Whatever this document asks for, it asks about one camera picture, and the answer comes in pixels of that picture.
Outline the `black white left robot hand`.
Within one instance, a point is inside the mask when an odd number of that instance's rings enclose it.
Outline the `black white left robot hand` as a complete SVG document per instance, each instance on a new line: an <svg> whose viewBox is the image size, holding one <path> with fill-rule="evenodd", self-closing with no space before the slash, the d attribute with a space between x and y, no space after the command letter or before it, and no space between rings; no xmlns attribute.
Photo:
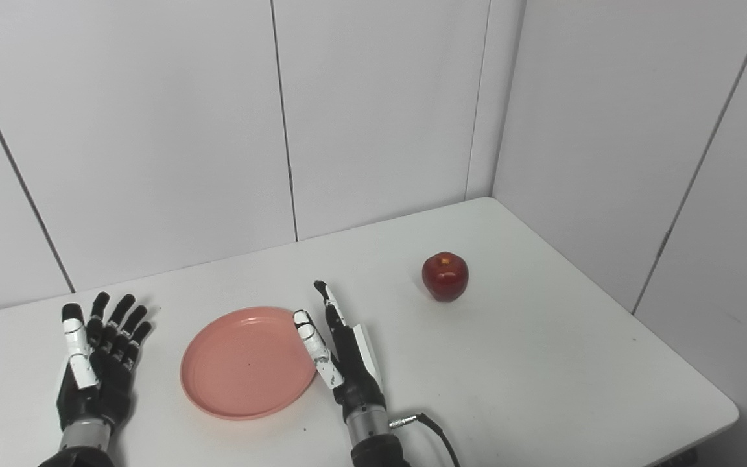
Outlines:
<svg viewBox="0 0 747 467"><path fill-rule="evenodd" d="M134 372L154 326L134 295L122 296L107 314L109 301L101 291L89 314L75 302L62 307L66 364L56 400L62 429L95 418L115 431L132 411Z"/></svg>

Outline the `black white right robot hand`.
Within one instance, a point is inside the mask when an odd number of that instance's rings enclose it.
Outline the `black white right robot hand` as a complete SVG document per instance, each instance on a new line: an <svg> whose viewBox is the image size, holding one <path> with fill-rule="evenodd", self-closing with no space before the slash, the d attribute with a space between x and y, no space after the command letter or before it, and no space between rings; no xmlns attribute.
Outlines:
<svg viewBox="0 0 747 467"><path fill-rule="evenodd" d="M328 325L335 351L324 342L308 311L294 312L294 327L303 346L328 385L342 417L347 420L353 412L368 412L373 406L386 409L381 378L374 353L368 343L364 325L350 326L335 295L325 281L314 281L315 289L324 302L324 320Z"/></svg>

